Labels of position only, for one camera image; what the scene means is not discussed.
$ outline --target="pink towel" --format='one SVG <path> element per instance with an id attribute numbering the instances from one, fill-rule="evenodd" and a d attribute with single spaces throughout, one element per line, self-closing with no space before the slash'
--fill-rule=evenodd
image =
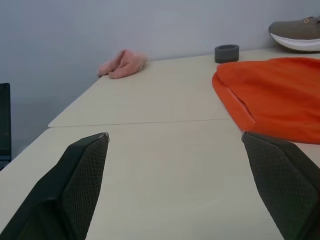
<path id="1" fill-rule="evenodd" d="M 107 61 L 98 70 L 99 78 L 109 75 L 111 79 L 120 79 L 139 72 L 145 65 L 147 57 L 139 52 L 122 50 L 115 59 Z"/>

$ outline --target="white desk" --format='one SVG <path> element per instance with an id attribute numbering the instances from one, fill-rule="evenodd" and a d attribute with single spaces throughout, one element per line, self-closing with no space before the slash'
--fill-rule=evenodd
<path id="1" fill-rule="evenodd" d="M 320 58 L 279 48 L 242 51 L 241 61 L 280 57 Z M 212 87 L 214 56 L 149 62 L 122 79 L 100 78 L 49 127 L 230 119 Z"/>
<path id="2" fill-rule="evenodd" d="M 100 132 L 110 143 L 87 240 L 283 239 L 232 120 L 51 128 L 0 174 L 0 231 L 68 145 Z"/>

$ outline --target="white wall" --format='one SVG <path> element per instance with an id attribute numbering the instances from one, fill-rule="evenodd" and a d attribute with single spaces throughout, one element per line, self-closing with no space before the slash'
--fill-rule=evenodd
<path id="1" fill-rule="evenodd" d="M 211 54 L 221 44 L 262 48 L 273 21 L 319 7 L 318 0 L 1 0 L 0 82 L 11 83 L 13 155 L 123 48 L 152 59 Z"/>

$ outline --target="gray sneaker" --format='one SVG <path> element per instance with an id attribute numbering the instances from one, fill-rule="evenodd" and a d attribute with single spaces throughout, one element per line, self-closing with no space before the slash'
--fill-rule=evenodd
<path id="1" fill-rule="evenodd" d="M 294 50 L 320 51 L 320 16 L 297 21 L 276 21 L 269 27 L 271 37 Z"/>

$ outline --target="orange fabric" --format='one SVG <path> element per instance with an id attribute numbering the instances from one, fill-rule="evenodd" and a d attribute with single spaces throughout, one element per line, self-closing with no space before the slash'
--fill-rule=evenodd
<path id="1" fill-rule="evenodd" d="M 212 84 L 243 131 L 320 144 L 320 59 L 225 63 Z"/>

